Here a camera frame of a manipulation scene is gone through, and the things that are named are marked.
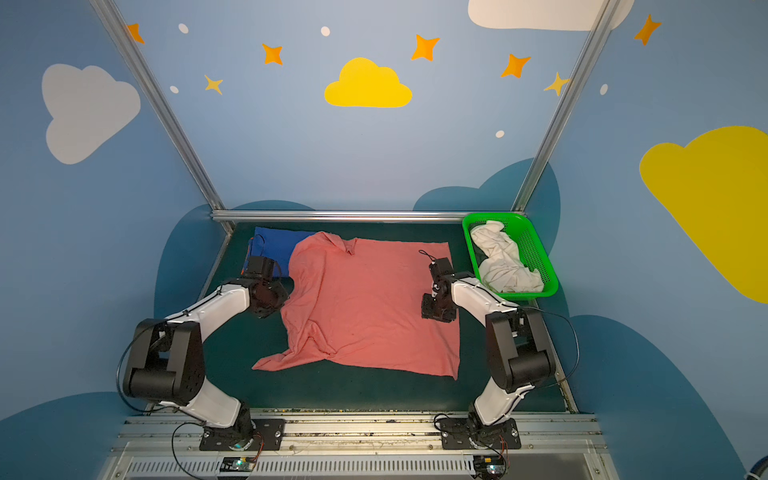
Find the white towel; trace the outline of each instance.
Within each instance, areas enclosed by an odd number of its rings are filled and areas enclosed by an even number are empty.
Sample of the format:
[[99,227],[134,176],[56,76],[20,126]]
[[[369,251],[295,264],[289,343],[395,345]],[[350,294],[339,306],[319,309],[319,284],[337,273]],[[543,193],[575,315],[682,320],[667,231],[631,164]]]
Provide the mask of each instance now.
[[488,257],[478,268],[480,280],[499,293],[543,291],[541,274],[523,265],[518,245],[502,230],[502,222],[488,220],[469,232],[475,245]]

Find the green plastic basket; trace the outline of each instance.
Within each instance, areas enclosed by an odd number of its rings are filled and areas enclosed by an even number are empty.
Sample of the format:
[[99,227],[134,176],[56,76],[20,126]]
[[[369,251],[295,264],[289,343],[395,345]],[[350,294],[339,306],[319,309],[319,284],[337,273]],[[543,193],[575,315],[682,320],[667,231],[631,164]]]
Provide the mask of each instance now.
[[554,268],[541,245],[536,230],[531,221],[522,215],[513,213],[483,213],[469,214],[464,217],[462,226],[464,227],[464,236],[467,239],[469,248],[469,257],[472,259],[472,267],[475,269],[475,276],[480,278],[478,265],[487,257],[473,242],[469,231],[485,224],[487,220],[496,220],[504,224],[504,231],[513,239],[520,250],[520,260],[530,269],[538,269],[541,274],[541,280],[544,282],[544,291],[537,293],[498,293],[504,300],[531,300],[543,296],[552,296],[558,291],[560,283],[557,275],[554,274]]

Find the green table surface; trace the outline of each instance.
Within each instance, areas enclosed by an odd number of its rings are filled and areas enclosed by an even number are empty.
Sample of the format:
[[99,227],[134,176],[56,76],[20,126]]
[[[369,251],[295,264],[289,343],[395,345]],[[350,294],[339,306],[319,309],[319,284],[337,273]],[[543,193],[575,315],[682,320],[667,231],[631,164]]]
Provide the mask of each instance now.
[[[214,273],[210,291],[236,278],[243,267],[254,223],[239,223]],[[326,231],[344,239],[448,242],[457,271],[472,271],[460,225],[420,223],[259,223],[286,230]],[[290,291],[293,282],[283,281]],[[399,370],[339,365],[329,360],[279,372],[252,370],[264,356],[288,348],[280,313],[266,319],[241,313],[204,344],[208,378],[224,392],[254,408],[338,410],[466,410],[490,378],[485,364],[485,327],[459,310],[461,364],[458,380]],[[564,412],[560,389],[530,392],[518,407],[524,412]]]

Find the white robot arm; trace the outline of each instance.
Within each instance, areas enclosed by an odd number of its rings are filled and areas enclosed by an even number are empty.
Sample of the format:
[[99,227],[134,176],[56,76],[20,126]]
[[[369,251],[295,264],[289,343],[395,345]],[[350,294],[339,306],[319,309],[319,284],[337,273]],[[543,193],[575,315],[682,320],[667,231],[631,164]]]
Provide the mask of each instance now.
[[252,310],[264,318],[283,305],[288,294],[273,281],[273,268],[271,259],[250,257],[241,278],[179,313],[146,319],[136,328],[123,391],[200,420],[205,429],[201,449],[244,450],[253,444],[248,405],[222,392],[205,375],[203,342],[238,313]]
[[[271,259],[250,257],[241,278],[179,313],[139,323],[124,374],[126,395],[179,408],[200,420],[210,449],[248,449],[254,437],[248,405],[208,381],[203,341],[238,313],[250,309],[265,317],[283,305],[287,293],[273,281],[273,265]],[[554,373],[546,329],[541,317],[532,322],[520,306],[476,278],[455,273],[447,258],[434,259],[429,268],[433,288],[424,295],[422,317],[450,322],[461,306],[485,326],[492,377],[464,422],[477,448],[491,445],[495,440],[489,439],[514,422],[510,412],[535,382]],[[524,338],[526,343],[516,345],[516,339]],[[209,437],[215,442],[206,443]]]
[[[447,258],[432,258],[432,292],[422,298],[422,317],[441,322],[456,318],[461,306],[485,326],[485,348],[491,378],[469,408],[468,418],[450,423],[452,433],[463,435],[476,448],[494,445],[508,433],[519,448],[512,410],[536,384],[554,375],[554,353],[540,315],[507,302],[470,276],[456,273]],[[453,444],[461,448],[462,442]],[[449,444],[443,442],[443,448]]]

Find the pink cloth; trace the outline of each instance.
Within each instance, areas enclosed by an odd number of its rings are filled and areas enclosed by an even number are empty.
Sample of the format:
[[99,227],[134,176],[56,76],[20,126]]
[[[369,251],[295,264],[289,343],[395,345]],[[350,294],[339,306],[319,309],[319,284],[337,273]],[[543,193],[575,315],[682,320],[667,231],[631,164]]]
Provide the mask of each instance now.
[[253,369],[328,359],[457,379],[458,319],[422,318],[432,276],[419,250],[450,257],[447,243],[347,241],[324,232],[299,242],[289,265],[295,288],[282,310],[289,349]]

